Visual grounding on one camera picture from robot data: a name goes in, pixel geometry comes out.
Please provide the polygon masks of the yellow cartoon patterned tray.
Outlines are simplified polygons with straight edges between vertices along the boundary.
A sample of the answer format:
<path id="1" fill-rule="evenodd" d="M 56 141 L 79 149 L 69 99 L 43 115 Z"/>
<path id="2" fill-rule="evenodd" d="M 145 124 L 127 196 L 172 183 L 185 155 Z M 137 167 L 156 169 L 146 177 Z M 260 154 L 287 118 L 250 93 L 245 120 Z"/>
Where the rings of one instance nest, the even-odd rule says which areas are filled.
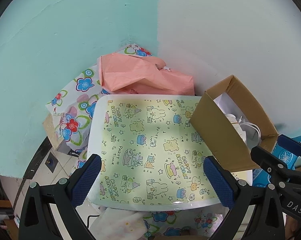
<path id="1" fill-rule="evenodd" d="M 101 170 L 88 194 L 99 206 L 188 210 L 219 203 L 203 171 L 211 155 L 190 123 L 200 98 L 106 95 L 95 104 L 88 155 Z"/>

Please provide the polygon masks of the floral patterned cloth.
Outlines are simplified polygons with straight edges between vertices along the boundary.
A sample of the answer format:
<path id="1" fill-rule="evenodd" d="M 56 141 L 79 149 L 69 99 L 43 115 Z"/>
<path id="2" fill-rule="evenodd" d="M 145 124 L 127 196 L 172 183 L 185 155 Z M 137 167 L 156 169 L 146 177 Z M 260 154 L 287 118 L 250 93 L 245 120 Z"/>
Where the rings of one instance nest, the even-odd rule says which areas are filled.
<path id="1" fill-rule="evenodd" d="M 46 104 L 43 126 L 54 150 L 78 157 L 87 148 L 95 105 L 110 93 L 100 85 L 98 68 L 82 71 Z"/>

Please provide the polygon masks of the brown cardboard box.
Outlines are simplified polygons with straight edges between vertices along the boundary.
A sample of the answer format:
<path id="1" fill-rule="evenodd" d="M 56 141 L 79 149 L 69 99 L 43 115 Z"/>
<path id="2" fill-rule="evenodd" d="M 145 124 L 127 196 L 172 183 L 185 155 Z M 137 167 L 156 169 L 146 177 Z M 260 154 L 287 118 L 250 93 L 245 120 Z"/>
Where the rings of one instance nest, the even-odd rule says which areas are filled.
<path id="1" fill-rule="evenodd" d="M 256 125 L 260 132 L 254 139 L 243 140 L 227 114 Z M 234 75 L 204 92 L 190 122 L 221 166 L 231 172 L 257 168 L 251 160 L 250 148 L 259 140 L 262 148 L 272 152 L 278 138 L 260 103 Z"/>

